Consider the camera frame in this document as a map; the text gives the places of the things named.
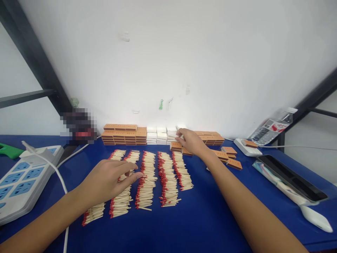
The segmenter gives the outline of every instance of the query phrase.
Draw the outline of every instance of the white power strip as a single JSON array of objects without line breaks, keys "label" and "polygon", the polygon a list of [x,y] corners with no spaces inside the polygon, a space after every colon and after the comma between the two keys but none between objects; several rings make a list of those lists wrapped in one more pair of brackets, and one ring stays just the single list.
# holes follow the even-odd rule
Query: white power strip
[{"label": "white power strip", "polygon": [[[56,166],[64,152],[62,146],[46,148],[53,154],[51,162]],[[0,226],[29,213],[53,173],[54,169],[45,162],[31,166],[20,159],[0,180]]]},{"label": "white power strip", "polygon": [[246,156],[256,157],[256,156],[262,155],[262,152],[258,150],[257,148],[251,148],[251,147],[244,146],[242,144],[243,140],[244,139],[235,139],[234,143]]}]

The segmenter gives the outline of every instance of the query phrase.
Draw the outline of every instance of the power cord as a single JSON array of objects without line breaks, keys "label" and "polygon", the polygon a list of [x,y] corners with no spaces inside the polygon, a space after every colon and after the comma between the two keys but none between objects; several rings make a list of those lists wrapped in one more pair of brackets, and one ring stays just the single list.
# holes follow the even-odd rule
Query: power cord
[{"label": "power cord", "polygon": [[337,151],[337,149],[329,149],[329,148],[318,148],[318,147],[307,147],[307,146],[261,146],[258,145],[260,148],[314,148],[314,149],[324,149],[324,150],[334,150]]},{"label": "power cord", "polygon": [[[25,141],[22,141],[22,144],[26,147],[26,149],[30,152],[33,153],[34,155],[36,155],[37,157],[43,159],[46,161],[46,163],[48,163],[51,167],[53,167],[53,169],[55,170],[57,176],[59,177],[62,187],[63,187],[63,191],[64,194],[68,193],[68,190],[66,188],[66,185],[64,183],[64,180],[59,172],[59,170],[56,168],[56,166],[54,164],[52,164],[48,159],[44,158],[43,156],[40,156],[38,153],[35,152],[34,149],[32,149],[31,146],[29,146]],[[69,234],[69,227],[66,228],[66,234],[64,236],[64,245],[63,245],[63,253],[67,253],[67,245],[68,245],[68,234]]]},{"label": "power cord", "polygon": [[70,156],[68,156],[67,158],[65,158],[62,162],[59,163],[59,165],[57,165],[57,168],[59,168],[62,164],[64,164],[66,161],[68,161],[70,158],[72,158],[74,155],[76,155],[77,153],[81,152],[85,147],[87,147],[89,144],[85,144],[82,148],[80,148],[79,150],[77,150],[75,153],[71,154]]},{"label": "power cord", "polygon": [[[65,163],[66,161],[68,161],[70,158],[72,158],[74,155],[76,155],[77,153],[81,152],[85,147],[87,147],[89,144],[86,144],[84,145],[82,148],[80,148],[79,150],[77,150],[75,153],[71,154],[70,156],[68,156],[67,158],[65,158],[62,162],[59,163],[59,165],[57,165],[57,167],[52,164],[48,159],[44,158],[43,156],[40,156],[39,154],[37,154],[35,152],[34,149],[32,149],[31,146],[29,146],[25,141],[22,141],[22,144],[26,147],[26,149],[33,153],[34,155],[36,155],[37,157],[43,159],[46,163],[48,163],[56,172],[57,176],[59,177],[60,181],[61,181],[61,184],[62,184],[62,187],[63,187],[63,191],[64,191],[64,194],[67,194],[68,193],[68,190],[67,190],[67,187],[64,183],[64,180],[58,170],[58,168],[63,164]],[[67,253],[67,246],[68,246],[68,235],[69,235],[69,227],[66,228],[66,234],[64,236],[64,245],[63,245],[63,253]]]}]

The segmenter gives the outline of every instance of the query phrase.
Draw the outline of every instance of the hand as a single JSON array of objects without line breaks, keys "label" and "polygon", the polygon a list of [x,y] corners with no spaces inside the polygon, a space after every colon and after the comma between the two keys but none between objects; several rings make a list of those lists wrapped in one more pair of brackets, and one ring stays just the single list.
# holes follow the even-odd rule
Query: hand
[{"label": "hand", "polygon": [[[102,160],[74,191],[81,203],[91,208],[113,199],[138,178],[144,176],[141,172],[129,176],[130,170],[135,169],[138,169],[137,165],[127,161]],[[118,178],[123,174],[127,178],[118,182]]]},{"label": "hand", "polygon": [[209,148],[205,145],[202,139],[192,130],[186,128],[180,128],[176,135],[176,140],[185,147],[189,152],[195,154],[196,156],[201,156],[209,151]]}]

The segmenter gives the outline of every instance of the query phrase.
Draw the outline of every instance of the green clip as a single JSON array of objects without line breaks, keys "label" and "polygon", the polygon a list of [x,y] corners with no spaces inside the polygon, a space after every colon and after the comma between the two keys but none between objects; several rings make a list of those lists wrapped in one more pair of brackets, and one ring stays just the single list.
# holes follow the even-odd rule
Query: green clip
[{"label": "green clip", "polygon": [[163,99],[160,101],[160,104],[159,104],[159,110],[162,110],[163,109]]},{"label": "green clip", "polygon": [[24,150],[0,143],[0,154],[8,156],[10,159],[18,158]]}]

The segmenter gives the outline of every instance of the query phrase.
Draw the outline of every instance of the black metal frame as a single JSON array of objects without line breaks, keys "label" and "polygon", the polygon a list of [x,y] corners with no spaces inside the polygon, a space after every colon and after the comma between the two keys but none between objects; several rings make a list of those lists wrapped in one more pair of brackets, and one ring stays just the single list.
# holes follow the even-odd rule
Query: black metal frame
[{"label": "black metal frame", "polygon": [[329,112],[316,108],[321,102],[323,102],[336,90],[337,90],[337,68],[296,106],[298,111],[293,116],[293,123],[277,137],[278,146],[284,146],[286,132],[289,131],[299,121],[301,121],[310,112],[315,112],[337,118],[337,113],[335,112]]},{"label": "black metal frame", "polygon": [[70,111],[71,103],[17,0],[0,0],[0,21],[42,87],[1,98],[0,108],[47,96],[60,116]]}]

